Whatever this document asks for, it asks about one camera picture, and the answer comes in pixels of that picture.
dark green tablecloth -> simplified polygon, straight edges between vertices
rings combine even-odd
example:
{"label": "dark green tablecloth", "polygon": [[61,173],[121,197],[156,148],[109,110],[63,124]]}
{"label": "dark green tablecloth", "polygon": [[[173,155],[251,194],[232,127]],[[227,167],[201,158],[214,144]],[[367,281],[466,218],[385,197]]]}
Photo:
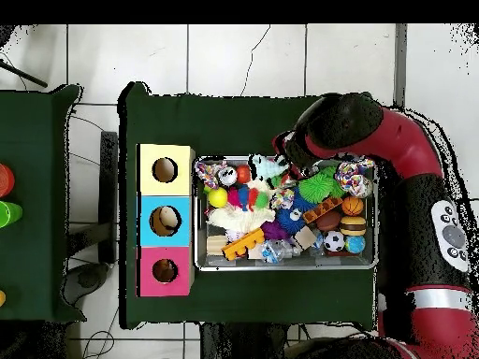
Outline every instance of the dark green tablecloth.
{"label": "dark green tablecloth", "polygon": [[16,179],[0,198],[20,204],[20,221],[0,229],[0,320],[81,320],[60,297],[66,258],[66,115],[80,93],[0,91],[0,163]]}
{"label": "dark green tablecloth", "polygon": [[135,296],[136,144],[189,145],[196,155],[272,154],[272,138],[291,129],[316,99],[154,96],[141,83],[125,88],[119,101],[120,170],[126,170],[120,203],[127,224],[125,234],[122,213],[121,323],[357,321],[372,328],[373,270],[197,271],[187,297]]}

green cup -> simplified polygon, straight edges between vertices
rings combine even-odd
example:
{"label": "green cup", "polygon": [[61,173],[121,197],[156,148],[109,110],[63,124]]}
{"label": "green cup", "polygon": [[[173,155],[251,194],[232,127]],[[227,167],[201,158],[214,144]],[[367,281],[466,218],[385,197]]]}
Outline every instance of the green cup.
{"label": "green cup", "polygon": [[20,205],[0,201],[0,228],[18,221],[23,215]]}

red cup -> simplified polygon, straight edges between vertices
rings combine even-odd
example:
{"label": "red cup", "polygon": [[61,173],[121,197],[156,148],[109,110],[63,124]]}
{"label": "red cup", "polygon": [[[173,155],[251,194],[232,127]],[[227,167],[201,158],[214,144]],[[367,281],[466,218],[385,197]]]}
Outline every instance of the red cup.
{"label": "red cup", "polygon": [[6,165],[0,164],[0,197],[3,197],[11,192],[15,184],[15,177],[13,172]]}

shape sorter box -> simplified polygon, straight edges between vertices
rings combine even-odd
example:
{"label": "shape sorter box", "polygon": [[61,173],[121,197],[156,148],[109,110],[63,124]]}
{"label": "shape sorter box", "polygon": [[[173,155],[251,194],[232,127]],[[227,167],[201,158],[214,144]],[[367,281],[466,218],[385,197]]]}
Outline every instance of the shape sorter box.
{"label": "shape sorter box", "polygon": [[[186,296],[190,294],[195,280],[191,248],[138,248],[139,297]],[[177,276],[172,282],[160,282],[153,275],[153,266],[168,259],[177,267]]]}
{"label": "shape sorter box", "polygon": [[[143,248],[190,247],[192,245],[192,199],[190,196],[154,196],[140,198],[139,244]],[[157,208],[170,207],[179,215],[179,227],[169,236],[160,237],[151,228],[150,218]]]}
{"label": "shape sorter box", "polygon": [[[141,195],[191,195],[192,163],[195,152],[189,146],[138,144],[137,178]],[[174,165],[175,178],[161,182],[153,175],[156,161],[168,159]]]}

orange block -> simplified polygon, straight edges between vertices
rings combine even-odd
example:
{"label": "orange block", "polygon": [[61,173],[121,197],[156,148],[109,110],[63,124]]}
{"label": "orange block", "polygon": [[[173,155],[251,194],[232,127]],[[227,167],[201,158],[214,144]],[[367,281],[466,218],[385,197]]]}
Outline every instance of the orange block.
{"label": "orange block", "polygon": [[265,235],[261,228],[256,228],[244,237],[227,244],[222,248],[223,254],[227,260],[235,260],[236,256],[242,256],[246,253],[246,249],[252,249],[256,244],[265,242]]}
{"label": "orange block", "polygon": [[304,212],[303,219],[306,224],[309,224],[341,204],[342,198],[329,197],[319,204],[315,209]]}

